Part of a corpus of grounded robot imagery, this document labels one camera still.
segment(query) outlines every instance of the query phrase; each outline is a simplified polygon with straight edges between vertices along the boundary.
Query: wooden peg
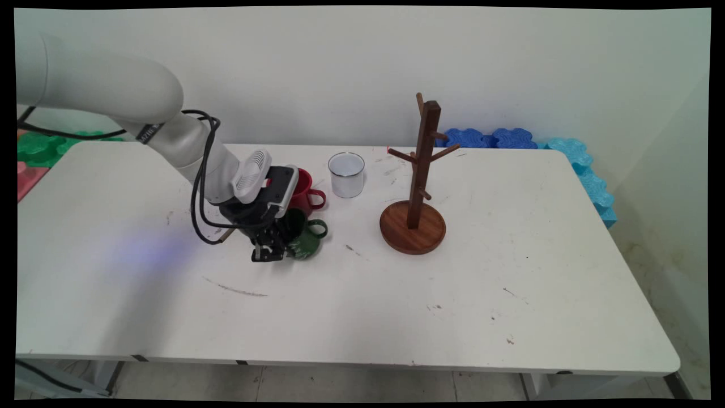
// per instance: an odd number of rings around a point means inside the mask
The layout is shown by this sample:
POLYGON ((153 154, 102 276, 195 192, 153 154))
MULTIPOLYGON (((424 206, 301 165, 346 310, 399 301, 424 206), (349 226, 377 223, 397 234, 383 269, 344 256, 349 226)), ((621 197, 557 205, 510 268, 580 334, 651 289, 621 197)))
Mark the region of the wooden peg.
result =
POLYGON ((424 189, 421 188, 418 189, 418 194, 424 196, 426 200, 430 200, 432 198, 430 194, 428 194, 424 189))
POLYGON ((420 116, 423 116, 423 94, 418 92, 415 94, 415 98, 418 100, 418 110, 420 111, 420 116))
POLYGON ((438 159, 442 158, 443 156, 447 155, 448 153, 450 153, 454 150, 458 150, 458 147, 460 147, 460 144, 456 143, 456 144, 452 145, 451 147, 446 148, 445 150, 441 150, 440 152, 431 156, 431 161, 438 160, 438 159))
POLYGON ((431 132, 431 136, 436 139, 448 140, 448 136, 445 133, 438 133, 436 131, 431 132))
POLYGON ((413 164, 417 164, 418 163, 418 161, 415 158, 412 158, 409 155, 406 155, 404 153, 401 153, 401 152, 399 152, 399 151, 397 151, 395 149, 388 149, 388 153, 390 153, 391 155, 393 155, 393 156, 395 156, 397 158, 401 158, 403 160, 407 160, 407 161, 409 161, 409 162, 411 162, 413 164))

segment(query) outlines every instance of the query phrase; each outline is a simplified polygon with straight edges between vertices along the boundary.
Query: black cable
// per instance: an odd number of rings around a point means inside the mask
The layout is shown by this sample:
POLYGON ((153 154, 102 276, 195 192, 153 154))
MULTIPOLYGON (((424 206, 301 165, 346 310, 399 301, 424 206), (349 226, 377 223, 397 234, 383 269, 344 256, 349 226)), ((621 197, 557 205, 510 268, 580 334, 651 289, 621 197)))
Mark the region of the black cable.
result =
POLYGON ((204 223, 206 223, 207 225, 210 225, 211 227, 228 228, 228 229, 231 229, 231 228, 254 229, 254 228, 260 228, 265 225, 268 225, 270 223, 269 215, 273 216, 274 212, 267 211, 267 213, 265 213, 265 220, 260 223, 257 223, 257 224, 219 224, 216 222, 209 221, 209 219, 207 219, 207 217, 204 213, 204 186, 206 184, 205 182, 206 182, 206 173, 207 173, 207 161, 209 158, 209 153, 211 152, 212 146, 215 141, 216 131, 219 128, 221 121, 218 118, 209 116, 209 114, 207 114, 206 112, 201 111, 201 110, 190 109, 190 110, 182 110, 181 112, 184 114, 187 114, 187 115, 188 114, 200 115, 201 118, 198 118, 200 121, 208 121, 210 123, 210 132, 209 132, 209 135, 207 136, 206 144, 204 145, 204 154, 202 156, 202 164, 199 167, 199 171, 196 173, 196 178, 194 180, 194 185, 193 185, 193 189, 191 192, 191 213, 192 213, 191 222, 194 225, 194 230, 196 231, 196 234, 199 235, 199 237, 204 242, 211 244, 211 245, 217 245, 218 243, 222 242, 219 240, 218 241, 208 240, 199 231, 198 225, 196 223, 196 212, 195 212, 196 205, 194 203, 194 199, 196 197, 197 190, 199 191, 199 213, 201 214, 202 220, 204 221, 204 223))
POLYGON ((37 375, 40 375, 44 380, 48 381, 49 383, 51 383, 57 387, 64 388, 68 391, 73 391, 74 393, 83 392, 82 388, 74 387, 74 386, 68 385, 66 383, 61 383, 60 381, 56 380, 55 378, 51 377, 50 375, 47 375, 45 372, 42 372, 39 368, 33 367, 32 365, 30 365, 22 360, 15 359, 15 364, 17 364, 27 370, 30 370, 30 371, 36 373, 37 375))
POLYGON ((30 114, 31 114, 31 113, 33 113, 33 111, 34 111, 35 109, 36 109, 36 107, 34 107, 34 106, 29 106, 29 107, 28 107, 28 108, 27 108, 27 109, 25 110, 25 112, 23 112, 23 113, 22 113, 22 115, 20 115, 20 117, 19 117, 19 118, 17 119, 17 124, 18 124, 18 125, 20 125, 21 123, 25 122, 25 119, 27 119, 27 118, 28 118, 28 116, 30 116, 30 114))
POLYGON ((78 136, 77 134, 72 133, 66 133, 63 131, 54 131, 50 129, 44 129, 39 128, 37 126, 31 125, 29 123, 26 123, 25 120, 28 119, 28 116, 30 116, 31 113, 36 109, 36 107, 31 106, 28 109, 25 110, 25 112, 22 113, 22 115, 17 119, 17 128, 22 129, 25 131, 34 131, 40 134, 44 134, 46 136, 63 136, 67 137, 68 139, 77 139, 77 140, 100 140, 100 139, 106 139, 107 137, 113 137, 118 136, 120 134, 126 133, 126 130, 121 129, 119 131, 113 131, 111 133, 106 134, 100 134, 96 136, 78 136))

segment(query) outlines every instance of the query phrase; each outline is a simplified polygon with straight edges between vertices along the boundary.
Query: wooden mug holder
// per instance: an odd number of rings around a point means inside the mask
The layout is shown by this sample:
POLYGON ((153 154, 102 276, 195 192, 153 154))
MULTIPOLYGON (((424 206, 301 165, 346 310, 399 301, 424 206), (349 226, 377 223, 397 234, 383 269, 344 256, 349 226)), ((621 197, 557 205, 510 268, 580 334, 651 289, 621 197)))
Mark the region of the wooden mug holder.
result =
POLYGON ((446 222, 443 217, 435 208, 425 204, 423 198, 431 199, 431 195, 426 192, 431 162, 460 147, 460 144, 455 144, 433 154, 435 139, 448 140, 445 134, 438 133, 441 107, 436 101, 423 102, 423 95, 420 92, 415 97, 420 110, 418 146, 415 152, 406 155, 395 149, 388 149, 391 155, 413 165, 410 198, 392 203, 380 215, 380 232, 385 242, 393 249, 410 255, 431 252, 446 235, 446 222))

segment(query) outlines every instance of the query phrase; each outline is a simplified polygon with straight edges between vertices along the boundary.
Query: blue foam block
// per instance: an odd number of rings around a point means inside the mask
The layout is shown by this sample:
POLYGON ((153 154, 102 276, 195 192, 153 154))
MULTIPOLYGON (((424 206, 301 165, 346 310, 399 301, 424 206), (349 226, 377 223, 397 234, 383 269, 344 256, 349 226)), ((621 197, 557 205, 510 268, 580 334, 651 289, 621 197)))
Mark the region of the blue foam block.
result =
POLYGON ((611 228, 617 222, 617 215, 614 214, 614 210, 611 208, 607 208, 600 216, 602 217, 602 221, 604 221, 604 225, 607 226, 607 229, 611 228))
POLYGON ((600 215, 614 204, 614 196, 607 192, 607 182, 594 174, 591 168, 587 167, 582 174, 579 174, 579 181, 600 215))
POLYGON ((545 149, 558 150, 569 159, 569 163, 574 167, 574 172, 582 174, 592 165, 594 159, 587 154, 587 146, 577 139, 561 139, 555 137, 551 139, 545 149))
POLYGON ((531 141, 530 131, 522 128, 515 128, 512 131, 504 128, 496 129, 492 135, 498 139, 496 147, 499 149, 537 149, 536 143, 531 141))
POLYGON ((460 143, 461 147, 477 147, 487 148, 491 146, 491 137, 486 138, 484 134, 475 129, 468 128, 464 131, 456 128, 448 129, 446 132, 448 140, 445 142, 445 147, 452 146, 456 143, 460 143))

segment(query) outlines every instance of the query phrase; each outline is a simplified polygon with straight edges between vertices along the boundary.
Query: green mug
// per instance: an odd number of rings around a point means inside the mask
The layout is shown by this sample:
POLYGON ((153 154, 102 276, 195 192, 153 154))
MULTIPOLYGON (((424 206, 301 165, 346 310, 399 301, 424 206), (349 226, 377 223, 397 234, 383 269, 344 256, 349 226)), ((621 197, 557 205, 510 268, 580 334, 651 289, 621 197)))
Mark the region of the green mug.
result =
POLYGON ((320 240, 327 235, 327 224, 321 219, 307 220, 307 216, 299 208, 290 208, 284 214, 284 225, 289 235, 293 237, 287 244, 290 254, 295 259, 305 259, 320 247, 320 240), (310 227, 319 225, 325 228, 324 232, 316 234, 310 227))

